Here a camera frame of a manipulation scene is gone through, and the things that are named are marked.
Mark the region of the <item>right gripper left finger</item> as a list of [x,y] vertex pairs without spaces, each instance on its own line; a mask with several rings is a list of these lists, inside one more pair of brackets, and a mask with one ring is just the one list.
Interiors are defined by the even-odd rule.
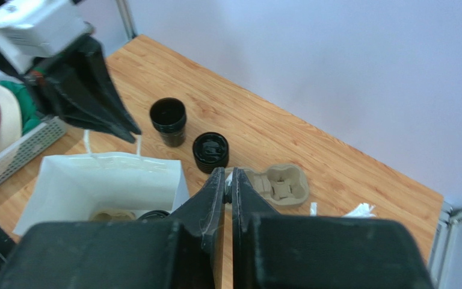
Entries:
[[169,218],[178,222],[173,288],[221,288],[226,176],[214,169],[203,187]]

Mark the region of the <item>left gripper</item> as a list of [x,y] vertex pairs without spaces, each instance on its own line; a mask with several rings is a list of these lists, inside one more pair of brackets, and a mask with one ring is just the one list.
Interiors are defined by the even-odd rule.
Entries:
[[55,57],[36,57],[24,74],[17,73],[0,52],[0,70],[25,84],[44,115],[129,143],[141,135],[107,74],[102,45],[91,36],[82,36]]

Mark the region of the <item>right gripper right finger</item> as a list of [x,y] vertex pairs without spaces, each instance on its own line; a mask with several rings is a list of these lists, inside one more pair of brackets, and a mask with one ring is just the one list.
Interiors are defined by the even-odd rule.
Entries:
[[258,288],[256,217],[278,215],[252,186],[245,171],[232,172],[233,287]]

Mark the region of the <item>black cup lid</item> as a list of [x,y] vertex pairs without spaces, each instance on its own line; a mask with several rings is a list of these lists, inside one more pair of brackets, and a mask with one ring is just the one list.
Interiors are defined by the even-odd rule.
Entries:
[[152,210],[142,214],[140,217],[137,218],[139,221],[150,221],[150,220],[160,220],[168,217],[170,215],[169,212],[164,210]]

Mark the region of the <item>white paper bag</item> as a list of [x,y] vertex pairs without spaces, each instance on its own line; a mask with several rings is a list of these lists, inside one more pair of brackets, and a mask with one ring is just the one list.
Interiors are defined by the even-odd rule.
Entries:
[[179,160],[144,157],[140,150],[94,153],[84,131],[86,153],[42,159],[34,191],[13,234],[23,236],[43,222],[87,221],[104,209],[172,213],[189,199]]

